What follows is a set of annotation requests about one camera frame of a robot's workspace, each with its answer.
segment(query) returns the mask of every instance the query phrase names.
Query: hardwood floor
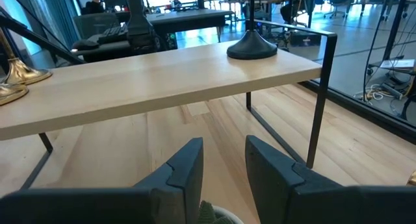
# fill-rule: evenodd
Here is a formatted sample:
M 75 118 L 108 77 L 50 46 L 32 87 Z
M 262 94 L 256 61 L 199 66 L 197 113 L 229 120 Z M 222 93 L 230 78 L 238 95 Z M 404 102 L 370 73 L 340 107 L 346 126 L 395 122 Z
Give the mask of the hardwood floor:
M 252 103 L 306 157 L 315 94 L 297 85 L 253 93 Z M 245 95 L 49 132 L 55 150 L 34 187 L 132 186 L 193 137 L 204 140 L 202 199 L 258 223 L 245 170 L 254 134 L 283 150 L 245 109 Z M 0 194 L 17 190 L 44 152 L 37 136 L 0 142 Z M 416 147 L 327 102 L 314 170 L 343 185 L 405 185 Z

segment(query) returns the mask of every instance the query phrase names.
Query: keyboard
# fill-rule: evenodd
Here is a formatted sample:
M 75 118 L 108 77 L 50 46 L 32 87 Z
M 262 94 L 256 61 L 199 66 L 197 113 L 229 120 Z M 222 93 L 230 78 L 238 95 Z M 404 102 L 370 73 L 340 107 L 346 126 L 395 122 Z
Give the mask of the keyboard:
M 98 38 L 97 43 L 100 45 L 113 42 L 122 42 L 127 39 L 127 26 L 113 27 L 104 31 L 103 35 Z

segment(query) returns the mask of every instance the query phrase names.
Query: black lamp base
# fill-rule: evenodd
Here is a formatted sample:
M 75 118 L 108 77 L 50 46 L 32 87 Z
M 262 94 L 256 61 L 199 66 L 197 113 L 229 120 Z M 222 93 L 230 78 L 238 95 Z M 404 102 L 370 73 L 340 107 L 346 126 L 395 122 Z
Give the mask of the black lamp base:
M 227 49 L 228 57 L 241 60 L 268 58 L 277 52 L 278 47 L 263 39 L 256 30 L 246 31 L 239 42 Z

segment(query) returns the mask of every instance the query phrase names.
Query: light wood tabletop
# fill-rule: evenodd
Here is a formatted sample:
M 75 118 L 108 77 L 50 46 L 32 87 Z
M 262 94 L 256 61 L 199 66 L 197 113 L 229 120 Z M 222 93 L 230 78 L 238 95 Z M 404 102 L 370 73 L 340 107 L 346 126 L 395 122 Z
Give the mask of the light wood tabletop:
M 60 68 L 0 107 L 0 140 L 315 79 L 321 65 L 278 51 L 228 58 L 235 42 Z

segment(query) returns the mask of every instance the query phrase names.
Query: gray chair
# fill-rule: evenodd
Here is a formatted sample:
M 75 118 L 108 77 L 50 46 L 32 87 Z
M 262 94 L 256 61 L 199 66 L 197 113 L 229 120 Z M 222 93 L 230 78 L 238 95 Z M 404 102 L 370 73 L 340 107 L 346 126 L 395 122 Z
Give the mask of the gray chair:
M 85 40 L 93 35 L 102 34 L 105 30 L 112 26 L 120 26 L 120 22 L 114 13 L 99 13 L 75 16 L 73 21 L 77 26 L 80 39 Z
M 341 13 L 343 18 L 347 16 L 347 13 L 345 11 L 338 10 L 338 7 L 350 4 L 349 0 L 330 0 L 330 4 L 334 7 L 334 11 L 325 13 L 324 18 L 326 18 L 327 15 L 331 15 L 330 19 L 332 19 L 332 17 L 337 16 L 337 13 Z

